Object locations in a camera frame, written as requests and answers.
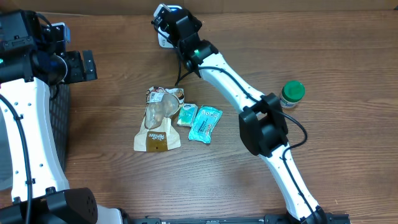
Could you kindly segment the green tissue pack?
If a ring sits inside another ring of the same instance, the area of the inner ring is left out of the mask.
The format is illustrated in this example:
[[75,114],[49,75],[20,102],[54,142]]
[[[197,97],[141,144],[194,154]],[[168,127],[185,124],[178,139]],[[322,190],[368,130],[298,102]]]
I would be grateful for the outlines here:
[[192,127],[197,115],[198,106],[193,103],[185,103],[179,112],[177,124],[179,126]]

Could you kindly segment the brown white snack bag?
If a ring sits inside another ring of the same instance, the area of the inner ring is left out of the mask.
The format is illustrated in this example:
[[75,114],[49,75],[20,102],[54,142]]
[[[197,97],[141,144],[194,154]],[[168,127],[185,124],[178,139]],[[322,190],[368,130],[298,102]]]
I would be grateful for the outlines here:
[[139,152],[165,152],[181,146],[172,117],[185,101],[182,88],[152,86],[146,91],[146,109],[133,149]]

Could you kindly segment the green lid jar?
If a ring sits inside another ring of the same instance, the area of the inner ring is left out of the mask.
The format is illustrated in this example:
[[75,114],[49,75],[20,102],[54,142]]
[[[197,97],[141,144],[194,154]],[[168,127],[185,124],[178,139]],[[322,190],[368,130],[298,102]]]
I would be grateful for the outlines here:
[[289,81],[284,85],[280,92],[280,105],[283,108],[294,108],[304,96],[305,86],[297,80]]

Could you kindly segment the teal wet wipes pack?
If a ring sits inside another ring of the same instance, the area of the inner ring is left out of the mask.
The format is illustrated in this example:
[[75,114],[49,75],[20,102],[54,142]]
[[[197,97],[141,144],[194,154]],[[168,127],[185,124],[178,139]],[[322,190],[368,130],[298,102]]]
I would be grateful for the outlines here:
[[222,114],[221,110],[210,106],[202,106],[194,119],[188,139],[209,144],[212,131],[221,119]]

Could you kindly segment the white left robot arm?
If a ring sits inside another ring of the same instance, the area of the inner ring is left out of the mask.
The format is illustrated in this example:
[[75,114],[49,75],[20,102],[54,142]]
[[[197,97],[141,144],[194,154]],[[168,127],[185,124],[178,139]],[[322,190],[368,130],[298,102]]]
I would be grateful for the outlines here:
[[52,125],[52,86],[97,79],[93,54],[67,51],[68,27],[34,11],[1,15],[1,112],[13,168],[12,205],[2,223],[129,223],[120,208],[96,203],[88,188],[71,189]]

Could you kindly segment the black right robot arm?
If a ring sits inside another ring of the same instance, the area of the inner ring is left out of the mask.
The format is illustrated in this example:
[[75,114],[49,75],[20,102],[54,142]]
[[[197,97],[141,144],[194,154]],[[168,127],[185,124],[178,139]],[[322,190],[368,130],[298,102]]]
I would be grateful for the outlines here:
[[280,219],[286,223],[328,223],[292,157],[286,121],[298,122],[282,111],[278,97],[253,88],[211,42],[199,38],[202,23],[188,9],[159,4],[152,24],[175,49],[188,73],[212,84],[237,111],[243,144],[265,162],[285,200],[287,214]]

